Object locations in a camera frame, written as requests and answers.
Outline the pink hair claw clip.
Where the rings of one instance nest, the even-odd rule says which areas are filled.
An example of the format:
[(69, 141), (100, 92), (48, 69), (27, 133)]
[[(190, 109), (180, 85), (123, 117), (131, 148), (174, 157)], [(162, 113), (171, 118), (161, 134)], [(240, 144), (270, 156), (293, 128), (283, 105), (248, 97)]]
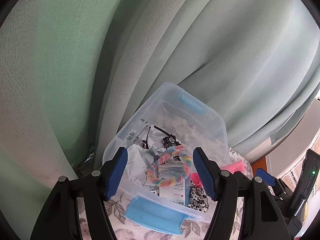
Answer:
[(246, 171), (245, 164), (242, 160), (234, 162), (232, 164), (226, 165), (221, 167), (221, 170), (227, 170), (234, 174), (235, 172), (242, 172), (244, 173)]

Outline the light blue carton box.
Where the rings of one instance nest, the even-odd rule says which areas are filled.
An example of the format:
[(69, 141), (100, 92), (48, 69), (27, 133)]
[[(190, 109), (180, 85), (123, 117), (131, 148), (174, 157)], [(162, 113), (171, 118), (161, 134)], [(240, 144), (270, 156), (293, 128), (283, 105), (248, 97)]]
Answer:
[(159, 196), (176, 204), (187, 206), (190, 195), (190, 176), (178, 182), (178, 177), (183, 174), (182, 164), (162, 164), (158, 168), (160, 179), (174, 180), (174, 185), (159, 187)]

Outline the white paper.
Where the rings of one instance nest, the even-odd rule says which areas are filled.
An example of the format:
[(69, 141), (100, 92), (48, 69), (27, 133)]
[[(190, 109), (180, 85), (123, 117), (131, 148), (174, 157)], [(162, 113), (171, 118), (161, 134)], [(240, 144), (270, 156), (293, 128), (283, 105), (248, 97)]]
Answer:
[(132, 144), (128, 149), (128, 161), (125, 172), (129, 181), (152, 193), (158, 193), (158, 187), (147, 180), (146, 172), (150, 166), (162, 155), (164, 148), (154, 147), (145, 149)]

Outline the floral grey white blanket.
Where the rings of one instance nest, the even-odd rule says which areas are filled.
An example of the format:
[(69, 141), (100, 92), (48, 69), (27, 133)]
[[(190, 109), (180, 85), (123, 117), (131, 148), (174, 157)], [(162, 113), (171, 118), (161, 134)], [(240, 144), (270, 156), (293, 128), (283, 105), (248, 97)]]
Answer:
[[(231, 163), (243, 161), (244, 175), (252, 179), (251, 165), (232, 148), (229, 149)], [(243, 197), (237, 200), (236, 212), (229, 239), (238, 239), (242, 220)], [(204, 239), (209, 223), (196, 220), (186, 214), (160, 206), (142, 197), (131, 198), (118, 191), (108, 202), (104, 202), (108, 218), (117, 239)], [(83, 198), (78, 198), (80, 229), (83, 239), (92, 239), (88, 227)], [(155, 211), (160, 211), (156, 218)], [(169, 211), (173, 218), (165, 218), (164, 212)]]

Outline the leopard print scrunchie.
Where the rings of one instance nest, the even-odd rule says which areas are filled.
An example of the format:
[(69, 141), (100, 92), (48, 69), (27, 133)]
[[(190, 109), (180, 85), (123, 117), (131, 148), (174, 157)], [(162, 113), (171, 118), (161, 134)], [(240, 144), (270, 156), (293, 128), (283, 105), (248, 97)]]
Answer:
[(190, 181), (190, 195), (188, 208), (197, 210), (200, 212), (207, 212), (209, 210), (208, 197), (203, 186), (196, 186), (196, 184)]

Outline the clear plastic storage bin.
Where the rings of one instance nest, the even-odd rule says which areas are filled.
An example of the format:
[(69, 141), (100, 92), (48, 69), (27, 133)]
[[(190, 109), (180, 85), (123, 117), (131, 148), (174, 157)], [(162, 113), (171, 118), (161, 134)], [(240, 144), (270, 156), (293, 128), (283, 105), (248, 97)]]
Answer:
[(103, 161), (120, 147), (128, 159), (118, 193), (125, 218), (150, 230), (180, 235), (187, 219), (209, 222), (215, 203), (200, 183), (193, 151), (201, 148), (220, 167), (229, 164), (225, 122), (181, 87), (162, 84), (115, 135)]

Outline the pale green curtain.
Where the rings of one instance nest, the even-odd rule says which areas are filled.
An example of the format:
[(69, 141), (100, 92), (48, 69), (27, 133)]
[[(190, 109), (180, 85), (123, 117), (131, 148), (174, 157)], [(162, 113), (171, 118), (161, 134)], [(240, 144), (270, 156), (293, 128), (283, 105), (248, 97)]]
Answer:
[(301, 0), (18, 0), (1, 25), (1, 164), (72, 176), (165, 82), (247, 154), (318, 92), (319, 27)]

